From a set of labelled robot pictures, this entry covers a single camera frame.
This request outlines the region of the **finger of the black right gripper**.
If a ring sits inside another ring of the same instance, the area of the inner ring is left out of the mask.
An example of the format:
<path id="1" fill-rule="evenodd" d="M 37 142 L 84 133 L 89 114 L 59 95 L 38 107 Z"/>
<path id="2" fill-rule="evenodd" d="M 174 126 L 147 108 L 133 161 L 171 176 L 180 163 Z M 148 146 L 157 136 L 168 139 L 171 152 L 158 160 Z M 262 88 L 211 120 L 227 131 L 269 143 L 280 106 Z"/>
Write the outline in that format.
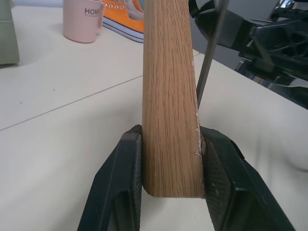
<path id="1" fill-rule="evenodd" d="M 242 55 L 308 58 L 308 9 L 279 7 L 269 22 L 226 11 L 217 44 Z"/>
<path id="2" fill-rule="evenodd" d="M 242 59 L 235 70 L 242 75 L 258 77 L 280 86 L 308 86 L 308 76 L 301 76 L 258 59 Z"/>

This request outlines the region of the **orange canvas sneaker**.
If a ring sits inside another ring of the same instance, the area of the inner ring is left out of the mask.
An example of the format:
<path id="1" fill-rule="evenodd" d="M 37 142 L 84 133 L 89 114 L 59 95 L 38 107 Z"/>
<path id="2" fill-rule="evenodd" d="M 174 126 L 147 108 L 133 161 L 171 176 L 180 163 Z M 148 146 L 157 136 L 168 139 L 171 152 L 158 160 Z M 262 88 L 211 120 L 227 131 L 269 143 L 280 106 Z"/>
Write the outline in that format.
<path id="1" fill-rule="evenodd" d="M 144 39 L 144 12 L 139 0 L 101 0 L 103 26 L 138 43 Z"/>

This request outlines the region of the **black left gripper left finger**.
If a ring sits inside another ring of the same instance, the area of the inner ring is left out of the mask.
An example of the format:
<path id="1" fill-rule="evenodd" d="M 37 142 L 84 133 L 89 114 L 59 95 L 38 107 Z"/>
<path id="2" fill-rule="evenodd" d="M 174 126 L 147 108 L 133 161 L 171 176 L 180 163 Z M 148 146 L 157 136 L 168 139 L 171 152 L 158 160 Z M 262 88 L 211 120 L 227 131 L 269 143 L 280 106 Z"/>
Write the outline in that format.
<path id="1" fill-rule="evenodd" d="M 77 231 L 140 231 L 141 153 L 141 125 L 135 125 L 96 173 Z"/>

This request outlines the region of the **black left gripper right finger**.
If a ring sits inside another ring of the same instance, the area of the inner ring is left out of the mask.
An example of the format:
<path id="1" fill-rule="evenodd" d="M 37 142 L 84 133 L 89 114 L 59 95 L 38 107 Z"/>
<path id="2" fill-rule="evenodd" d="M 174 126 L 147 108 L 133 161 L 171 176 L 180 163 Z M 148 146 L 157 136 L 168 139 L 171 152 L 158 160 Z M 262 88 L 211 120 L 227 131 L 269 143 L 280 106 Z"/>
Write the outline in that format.
<path id="1" fill-rule="evenodd" d="M 238 146 L 201 128 L 205 200 L 215 231 L 295 231 L 259 173 Z"/>

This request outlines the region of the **pale green plastic container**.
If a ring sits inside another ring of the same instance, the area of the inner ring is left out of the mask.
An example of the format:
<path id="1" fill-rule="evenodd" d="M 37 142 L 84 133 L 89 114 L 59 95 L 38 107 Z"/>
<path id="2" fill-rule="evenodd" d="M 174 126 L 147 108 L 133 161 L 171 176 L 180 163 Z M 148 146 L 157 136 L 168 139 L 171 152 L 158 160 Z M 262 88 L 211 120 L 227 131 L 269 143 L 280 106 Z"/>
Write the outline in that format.
<path id="1" fill-rule="evenodd" d="M 20 61 L 12 7 L 12 0 L 0 0 L 0 65 Z"/>

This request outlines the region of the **pink ribbed HOME mug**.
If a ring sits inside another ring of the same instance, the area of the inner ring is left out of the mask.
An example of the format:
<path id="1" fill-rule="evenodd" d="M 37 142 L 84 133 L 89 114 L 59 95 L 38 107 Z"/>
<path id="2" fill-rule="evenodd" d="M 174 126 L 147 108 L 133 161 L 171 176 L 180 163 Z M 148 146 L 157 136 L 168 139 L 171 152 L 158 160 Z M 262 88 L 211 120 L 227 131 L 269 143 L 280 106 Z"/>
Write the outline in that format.
<path id="1" fill-rule="evenodd" d="M 93 43 L 103 26 L 102 0 L 63 0 L 63 35 L 75 42 Z"/>

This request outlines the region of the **wooden oak plank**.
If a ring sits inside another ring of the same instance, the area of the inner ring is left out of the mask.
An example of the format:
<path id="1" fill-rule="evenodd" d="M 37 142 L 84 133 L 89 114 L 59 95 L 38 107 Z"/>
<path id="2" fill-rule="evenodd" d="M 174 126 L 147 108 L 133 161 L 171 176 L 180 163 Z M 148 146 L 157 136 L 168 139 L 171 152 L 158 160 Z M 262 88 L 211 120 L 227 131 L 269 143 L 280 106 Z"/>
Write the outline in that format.
<path id="1" fill-rule="evenodd" d="M 205 196 L 198 108 L 228 3 L 219 1 L 196 79 L 188 0 L 145 0 L 142 183 L 151 196 Z"/>

